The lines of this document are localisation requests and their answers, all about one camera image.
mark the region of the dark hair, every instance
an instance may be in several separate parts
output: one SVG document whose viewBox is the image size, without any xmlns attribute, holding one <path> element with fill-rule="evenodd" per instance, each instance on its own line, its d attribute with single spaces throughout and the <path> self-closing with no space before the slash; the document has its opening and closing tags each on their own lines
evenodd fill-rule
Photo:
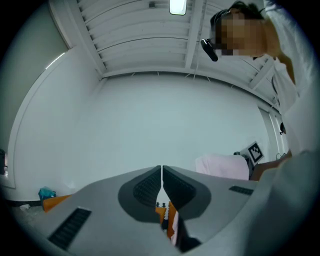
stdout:
<svg viewBox="0 0 320 256">
<path fill-rule="evenodd" d="M 258 7 L 254 3 L 249 3 L 248 5 L 242 1 L 236 1 L 231 5 L 229 9 L 221 10 L 212 16 L 210 19 L 211 30 L 217 24 L 221 18 L 228 13 L 230 9 L 238 9 L 241 13 L 244 14 L 244 17 L 249 20 L 263 20 L 264 17 L 261 15 L 261 11 L 258 10 Z"/>
</svg>

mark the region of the ceiling light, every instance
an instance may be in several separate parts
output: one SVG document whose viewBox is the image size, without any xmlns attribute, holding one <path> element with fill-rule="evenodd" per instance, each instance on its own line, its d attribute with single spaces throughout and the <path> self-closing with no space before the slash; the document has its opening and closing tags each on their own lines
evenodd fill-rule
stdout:
<svg viewBox="0 0 320 256">
<path fill-rule="evenodd" d="M 170 13 L 175 15 L 185 15 L 187 0 L 170 0 Z"/>
</svg>

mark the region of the floor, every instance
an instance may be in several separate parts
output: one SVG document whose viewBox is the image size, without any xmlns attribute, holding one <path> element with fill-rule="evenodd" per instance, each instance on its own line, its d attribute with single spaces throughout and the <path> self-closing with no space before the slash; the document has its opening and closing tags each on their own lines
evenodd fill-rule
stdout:
<svg viewBox="0 0 320 256">
<path fill-rule="evenodd" d="M 35 222 L 39 216 L 45 214 L 44 210 L 42 209 L 42 206 L 33 206 L 29 209 L 11 207 L 11 211 L 17 221 L 28 224 L 31 227 L 35 226 Z"/>
</svg>

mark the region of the headset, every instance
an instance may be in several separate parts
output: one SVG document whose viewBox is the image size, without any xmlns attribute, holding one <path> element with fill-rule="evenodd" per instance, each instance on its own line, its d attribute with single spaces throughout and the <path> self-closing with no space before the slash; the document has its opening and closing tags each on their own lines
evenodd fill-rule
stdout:
<svg viewBox="0 0 320 256">
<path fill-rule="evenodd" d="M 218 60 L 218 56 L 214 50 L 213 45 L 210 43 L 210 38 L 202 39 L 200 43 L 201 43 L 202 49 L 206 52 L 206 54 L 208 54 L 210 59 L 213 62 L 216 62 Z"/>
</svg>

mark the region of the blue object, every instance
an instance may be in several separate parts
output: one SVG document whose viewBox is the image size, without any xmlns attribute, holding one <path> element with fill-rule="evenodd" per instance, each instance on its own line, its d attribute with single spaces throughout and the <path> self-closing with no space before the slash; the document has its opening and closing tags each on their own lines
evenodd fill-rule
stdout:
<svg viewBox="0 0 320 256">
<path fill-rule="evenodd" d="M 42 205 L 43 210 L 45 210 L 44 200 L 49 199 L 49 198 L 55 198 L 57 196 L 55 191 L 51 190 L 50 188 L 48 188 L 46 186 L 40 188 L 38 195 L 40 197 L 40 201 L 41 201 L 41 205 Z"/>
</svg>

